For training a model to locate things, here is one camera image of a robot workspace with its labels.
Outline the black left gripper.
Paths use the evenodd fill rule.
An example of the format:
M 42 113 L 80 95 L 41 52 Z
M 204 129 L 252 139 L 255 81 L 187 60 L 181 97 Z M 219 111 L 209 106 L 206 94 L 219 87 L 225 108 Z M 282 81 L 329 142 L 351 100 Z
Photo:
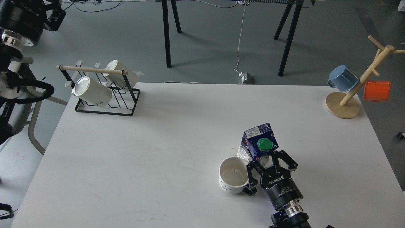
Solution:
M 52 10 L 46 19 L 46 12 Z M 58 31 L 66 12 L 61 2 L 45 0 L 2 0 L 1 38 L 6 35 L 24 40 L 25 46 L 38 44 L 43 30 Z

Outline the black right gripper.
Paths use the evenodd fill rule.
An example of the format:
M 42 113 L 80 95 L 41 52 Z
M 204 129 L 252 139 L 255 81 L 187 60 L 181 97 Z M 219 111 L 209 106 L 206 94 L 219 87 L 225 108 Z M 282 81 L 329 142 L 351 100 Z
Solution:
M 280 166 L 279 159 L 287 164 L 288 169 Z M 298 163 L 288 153 L 281 150 L 272 153 L 272 164 L 276 168 L 274 166 L 268 167 L 265 169 L 265 172 L 261 172 L 263 166 L 258 160 L 254 159 L 246 165 L 248 177 L 246 194 L 255 195 L 257 193 L 257 186 L 262 187 L 266 191 L 274 209 L 280 211 L 288 202 L 303 198 L 302 193 L 292 180 L 290 174 L 290 172 L 297 169 Z M 252 170 L 260 174 L 259 180 L 254 177 Z

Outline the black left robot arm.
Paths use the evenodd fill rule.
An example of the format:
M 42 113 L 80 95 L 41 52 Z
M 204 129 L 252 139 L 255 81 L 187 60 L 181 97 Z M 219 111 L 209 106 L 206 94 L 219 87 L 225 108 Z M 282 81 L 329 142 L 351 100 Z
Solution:
M 1 143 L 14 136 L 9 124 L 14 105 L 36 103 L 52 96 L 52 85 L 9 69 L 22 62 L 24 47 L 38 44 L 43 30 L 57 31 L 66 12 L 60 0 L 1 1 Z

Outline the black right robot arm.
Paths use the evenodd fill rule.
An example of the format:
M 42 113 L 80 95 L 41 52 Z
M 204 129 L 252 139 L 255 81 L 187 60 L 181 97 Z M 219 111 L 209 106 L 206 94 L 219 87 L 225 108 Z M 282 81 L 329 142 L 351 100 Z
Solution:
M 270 228 L 310 228 L 309 216 L 299 205 L 303 195 L 291 178 L 291 172 L 298 167 L 297 162 L 283 150 L 268 154 L 272 158 L 270 167 L 264 168 L 253 159 L 246 169 L 249 188 L 259 184 L 276 211 L 271 216 L 273 225 Z

